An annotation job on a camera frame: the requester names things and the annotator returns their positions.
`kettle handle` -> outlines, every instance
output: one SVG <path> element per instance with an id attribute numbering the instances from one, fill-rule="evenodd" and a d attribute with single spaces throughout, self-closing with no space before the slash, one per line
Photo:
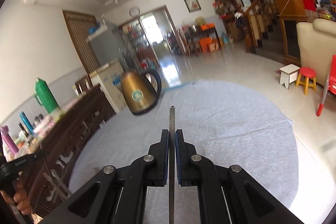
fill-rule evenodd
<path id="1" fill-rule="evenodd" d="M 38 99 L 38 95 L 35 94 L 34 97 L 35 97 L 37 103 L 38 103 L 40 106 L 43 106 L 43 104 L 42 104 L 42 103 L 40 102 L 40 100 Z"/>
<path id="2" fill-rule="evenodd" d="M 154 76 L 154 78 L 156 80 L 156 83 L 157 83 L 156 98 L 158 98 L 161 94 L 161 89 L 162 89 L 162 82 L 161 82 L 160 75 L 155 70 L 152 70 L 152 69 L 142 70 L 139 73 L 140 73 L 140 75 L 143 75 L 145 77 L 146 77 L 146 74 L 150 74 L 150 75 Z"/>

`beige sofa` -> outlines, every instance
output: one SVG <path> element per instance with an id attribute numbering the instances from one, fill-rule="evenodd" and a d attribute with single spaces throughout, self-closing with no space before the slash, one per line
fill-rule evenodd
<path id="1" fill-rule="evenodd" d="M 336 22 L 316 19 L 313 23 L 296 25 L 301 66 L 316 71 L 316 82 L 324 85 L 330 70 L 332 56 L 336 54 Z"/>

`wall clock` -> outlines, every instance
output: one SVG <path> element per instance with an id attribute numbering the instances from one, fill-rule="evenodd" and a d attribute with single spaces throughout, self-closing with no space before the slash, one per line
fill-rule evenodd
<path id="1" fill-rule="evenodd" d="M 131 16 L 131 17 L 137 17 L 138 15 L 140 15 L 140 9 L 139 9 L 139 7 L 131 7 L 130 9 L 129 9 L 129 15 Z"/>

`finger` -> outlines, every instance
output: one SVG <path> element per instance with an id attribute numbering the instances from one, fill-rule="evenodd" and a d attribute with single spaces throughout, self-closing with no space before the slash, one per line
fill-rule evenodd
<path id="1" fill-rule="evenodd" d="M 24 209 L 28 208 L 29 206 L 30 206 L 29 198 L 24 199 L 18 205 L 16 205 L 16 207 L 19 211 L 23 211 Z"/>
<path id="2" fill-rule="evenodd" d="M 16 191 L 15 195 L 14 195 L 14 201 L 16 203 L 20 203 L 21 201 L 23 201 L 25 198 L 27 197 L 27 193 L 25 190 L 23 189 L 19 189 Z"/>
<path id="3" fill-rule="evenodd" d="M 24 209 L 23 211 L 21 211 L 21 213 L 23 214 L 23 215 L 30 215 L 30 214 L 32 214 L 33 213 L 33 209 L 32 209 L 32 207 L 31 206 L 29 206 L 28 208 L 26 208 L 26 209 Z"/>
<path id="4" fill-rule="evenodd" d="M 23 183 L 22 183 L 22 180 L 21 179 L 18 179 L 16 182 L 15 182 L 15 186 L 17 189 L 23 189 Z"/>
<path id="5" fill-rule="evenodd" d="M 5 191 L 0 191 L 1 195 L 6 203 L 9 203 L 11 205 L 15 205 L 15 202 L 13 198 L 11 198 Z"/>

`gold kettle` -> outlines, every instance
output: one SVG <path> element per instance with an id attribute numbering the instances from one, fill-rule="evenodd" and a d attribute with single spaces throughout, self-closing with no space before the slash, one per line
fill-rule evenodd
<path id="1" fill-rule="evenodd" d="M 150 74 L 156 79 L 157 91 L 146 78 L 146 74 Z M 123 73 L 120 83 L 121 92 L 133 115 L 144 114 L 158 103 L 162 84 L 156 71 L 150 69 L 143 70 L 140 73 L 135 70 L 126 71 Z"/>

